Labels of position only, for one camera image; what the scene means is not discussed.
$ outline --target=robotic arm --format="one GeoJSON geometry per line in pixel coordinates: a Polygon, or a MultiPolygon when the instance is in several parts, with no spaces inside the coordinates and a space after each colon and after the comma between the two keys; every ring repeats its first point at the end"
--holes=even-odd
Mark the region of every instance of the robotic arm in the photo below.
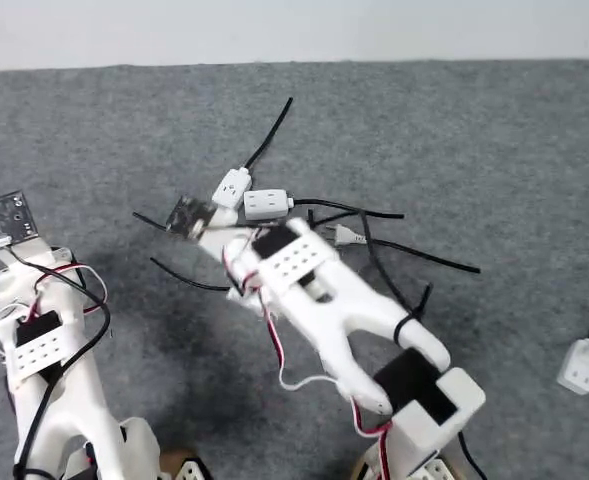
{"type": "Polygon", "coordinates": [[[90,480],[98,478],[100,465],[102,479],[170,480],[159,468],[159,446],[147,422],[119,423],[107,407],[91,351],[109,325],[107,291],[84,308],[80,272],[96,273],[38,236],[21,192],[0,197],[0,260],[6,265],[0,271],[0,355],[19,437],[14,478],[90,480]],[[99,309],[103,326],[88,341],[85,316],[99,309]],[[65,459],[65,446],[79,435],[87,443],[65,459]]]}
{"type": "Polygon", "coordinates": [[[234,288],[229,297],[264,314],[286,317],[318,352],[337,390],[358,407],[391,416],[372,447],[383,480],[405,479],[448,444],[485,402],[445,346],[393,300],[375,292],[302,219],[235,228],[237,214],[180,199],[167,230],[198,243],[221,261],[234,288]],[[403,352],[370,377],[347,340],[366,330],[403,352]]]}

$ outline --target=gray carpet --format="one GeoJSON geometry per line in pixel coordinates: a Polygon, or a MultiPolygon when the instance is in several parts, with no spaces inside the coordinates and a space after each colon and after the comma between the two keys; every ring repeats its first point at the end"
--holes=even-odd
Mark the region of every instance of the gray carpet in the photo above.
{"type": "MultiPolygon", "coordinates": [[[[195,445],[218,479],[345,478],[366,447],[330,386],[278,387],[257,318],[147,258],[223,282],[215,262],[130,216],[162,220],[180,194],[206,198],[288,95],[256,186],[404,211],[373,221],[375,235],[481,266],[475,277],[382,252],[412,298],[434,282],[426,324],[487,392],[467,436],[489,478],[589,478],[589,397],[555,383],[589,320],[583,61],[0,73],[0,194],[23,189],[41,234],[107,281],[113,336],[96,354],[114,414],[147,418],[163,446],[195,445]]],[[[345,261],[384,290],[363,247],[345,261]]],[[[317,371],[280,330],[288,377],[317,371]]],[[[396,352],[353,340],[368,368],[396,352]]],[[[16,441],[2,376],[0,364],[0,479],[16,441]]]]}

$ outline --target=electrical outlet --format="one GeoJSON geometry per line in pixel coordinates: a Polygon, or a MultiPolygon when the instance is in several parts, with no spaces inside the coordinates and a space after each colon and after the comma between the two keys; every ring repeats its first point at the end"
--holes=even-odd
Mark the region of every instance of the electrical outlet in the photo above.
{"type": "Polygon", "coordinates": [[[589,393],[589,338],[570,347],[556,380],[579,395],[589,393]]]}
{"type": "Polygon", "coordinates": [[[221,207],[237,210],[243,194],[252,186],[252,177],[247,168],[231,169],[219,183],[212,201],[221,207]]]}
{"type": "Polygon", "coordinates": [[[285,190],[252,190],[243,195],[247,220],[271,220],[286,216],[294,207],[285,190]]]}

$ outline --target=white plug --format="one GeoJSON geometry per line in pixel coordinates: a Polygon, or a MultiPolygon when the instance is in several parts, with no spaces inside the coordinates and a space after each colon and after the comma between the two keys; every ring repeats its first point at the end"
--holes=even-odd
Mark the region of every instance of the white plug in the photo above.
{"type": "Polygon", "coordinates": [[[243,195],[247,220],[271,220],[286,216],[294,207],[294,199],[285,190],[253,190],[243,195]]]}
{"type": "Polygon", "coordinates": [[[556,380],[579,395],[589,393],[589,338],[572,344],[556,380]]]}
{"type": "Polygon", "coordinates": [[[357,243],[359,245],[367,245],[365,235],[356,233],[351,228],[337,223],[336,225],[327,225],[328,230],[334,230],[334,245],[351,245],[357,243]]]}
{"type": "Polygon", "coordinates": [[[214,195],[212,195],[212,201],[221,207],[238,210],[243,194],[251,186],[252,177],[249,170],[247,168],[239,168],[238,170],[233,168],[225,174],[219,183],[214,195]]]}

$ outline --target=red wire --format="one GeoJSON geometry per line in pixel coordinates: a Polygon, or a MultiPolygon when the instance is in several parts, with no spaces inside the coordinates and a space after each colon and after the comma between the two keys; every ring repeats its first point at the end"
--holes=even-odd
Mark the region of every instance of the red wire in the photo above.
{"type": "Polygon", "coordinates": [[[381,435],[381,438],[379,438],[378,448],[380,450],[381,468],[383,470],[382,479],[391,480],[392,477],[390,476],[390,466],[387,463],[387,446],[385,445],[385,440],[387,440],[387,430],[385,430],[381,435]]]}
{"type": "MultiPolygon", "coordinates": [[[[61,265],[60,267],[56,267],[53,268],[52,270],[54,270],[55,272],[60,272],[61,270],[66,270],[66,269],[72,269],[72,268],[76,268],[76,267],[84,267],[85,265],[82,263],[68,263],[67,265],[61,265]]],[[[36,282],[34,282],[34,288],[36,288],[36,285],[38,285],[40,282],[42,282],[43,280],[45,280],[47,277],[51,277],[52,275],[50,273],[44,273],[43,275],[41,275],[38,280],[36,280],[36,282]]],[[[93,313],[96,310],[98,310],[99,308],[101,308],[99,305],[94,305],[92,307],[88,307],[88,308],[84,308],[83,309],[83,314],[87,315],[88,313],[93,313]]]]}
{"type": "Polygon", "coordinates": [[[381,425],[380,427],[364,430],[362,424],[361,410],[358,408],[358,404],[354,401],[354,399],[352,399],[352,406],[354,407],[354,414],[356,416],[356,425],[362,433],[365,433],[366,435],[376,435],[377,433],[387,432],[392,427],[392,422],[390,421],[381,425]]]}

